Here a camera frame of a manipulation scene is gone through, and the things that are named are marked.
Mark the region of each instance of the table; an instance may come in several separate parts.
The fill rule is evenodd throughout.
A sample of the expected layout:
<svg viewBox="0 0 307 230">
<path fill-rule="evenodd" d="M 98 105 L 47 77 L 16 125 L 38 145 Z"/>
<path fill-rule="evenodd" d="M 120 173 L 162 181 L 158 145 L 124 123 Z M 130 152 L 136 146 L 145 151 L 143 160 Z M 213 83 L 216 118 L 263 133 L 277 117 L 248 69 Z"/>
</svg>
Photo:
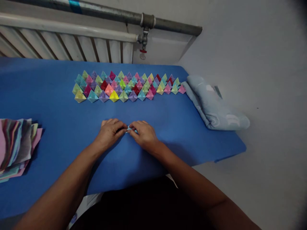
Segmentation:
<svg viewBox="0 0 307 230">
<path fill-rule="evenodd" d="M 0 118 L 33 118 L 44 128 L 25 175 L 0 184 L 0 219 L 27 211 L 97 135 L 101 121 L 126 124 L 146 120 L 157 137 L 187 164 L 217 161 L 246 150 L 235 132 L 206 128 L 186 94 L 156 94 L 152 101 L 78 104 L 72 89 L 83 70 L 140 76 L 170 74 L 180 82 L 188 73 L 180 66 L 93 63 L 0 58 Z M 166 174 L 165 169 L 125 134 L 95 164 L 87 194 L 122 189 Z"/>
</svg>

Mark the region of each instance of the gray pipe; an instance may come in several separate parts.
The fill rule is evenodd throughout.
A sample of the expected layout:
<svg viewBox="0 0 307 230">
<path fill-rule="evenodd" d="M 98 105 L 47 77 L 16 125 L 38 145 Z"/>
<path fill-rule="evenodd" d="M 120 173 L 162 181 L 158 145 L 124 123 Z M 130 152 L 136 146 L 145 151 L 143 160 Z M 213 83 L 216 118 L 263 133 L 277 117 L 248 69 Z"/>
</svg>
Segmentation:
<svg viewBox="0 0 307 230">
<path fill-rule="evenodd" d="M 134 13 L 116 8 L 102 6 L 78 0 L 8 0 L 12 2 L 26 3 L 45 8 L 61 11 L 73 12 L 97 18 L 119 21 L 149 29 L 156 28 L 161 30 L 173 31 L 193 36 L 200 35 L 202 27 L 174 22 L 170 20 L 155 18 L 153 15 Z"/>
</svg>

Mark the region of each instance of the folded blanket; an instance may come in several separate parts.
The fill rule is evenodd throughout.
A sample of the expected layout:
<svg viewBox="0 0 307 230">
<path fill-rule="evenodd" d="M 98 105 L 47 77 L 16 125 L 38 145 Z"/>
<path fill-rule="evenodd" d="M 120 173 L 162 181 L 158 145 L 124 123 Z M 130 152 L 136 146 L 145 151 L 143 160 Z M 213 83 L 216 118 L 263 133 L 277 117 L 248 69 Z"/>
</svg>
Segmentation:
<svg viewBox="0 0 307 230">
<path fill-rule="evenodd" d="M 201 76 L 190 75 L 187 81 L 182 82 L 182 85 L 207 128 L 241 130 L 249 127 L 249 119 L 240 111 L 227 105 Z"/>
</svg>

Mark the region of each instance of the hand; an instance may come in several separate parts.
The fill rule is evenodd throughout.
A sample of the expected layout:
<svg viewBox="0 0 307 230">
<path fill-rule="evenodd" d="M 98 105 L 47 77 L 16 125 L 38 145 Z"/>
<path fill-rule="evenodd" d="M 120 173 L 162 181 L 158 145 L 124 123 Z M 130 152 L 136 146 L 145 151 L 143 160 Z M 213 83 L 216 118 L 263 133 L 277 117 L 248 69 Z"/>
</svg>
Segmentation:
<svg viewBox="0 0 307 230">
<path fill-rule="evenodd" d="M 127 128 L 128 126 L 117 118 L 103 120 L 100 131 L 93 144 L 101 153 L 103 153 L 110 148 L 125 132 L 127 132 Z"/>
<path fill-rule="evenodd" d="M 154 128 L 146 121 L 134 121 L 129 127 L 128 133 L 134 138 L 142 149 L 152 154 L 155 149 L 159 148 L 160 141 L 158 140 Z"/>
</svg>

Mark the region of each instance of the right hand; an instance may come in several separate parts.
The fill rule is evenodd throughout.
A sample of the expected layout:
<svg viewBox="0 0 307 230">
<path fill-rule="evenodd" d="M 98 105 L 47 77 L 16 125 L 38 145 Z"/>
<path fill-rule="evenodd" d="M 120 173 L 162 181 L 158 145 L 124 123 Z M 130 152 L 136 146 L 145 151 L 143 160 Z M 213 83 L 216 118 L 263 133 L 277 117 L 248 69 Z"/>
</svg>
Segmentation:
<svg viewBox="0 0 307 230">
<path fill-rule="evenodd" d="M 128 133 L 134 138 L 142 149 L 152 153 L 154 149 L 158 148 L 160 141 L 158 140 L 154 128 L 146 121 L 134 121 L 129 127 Z"/>
</svg>

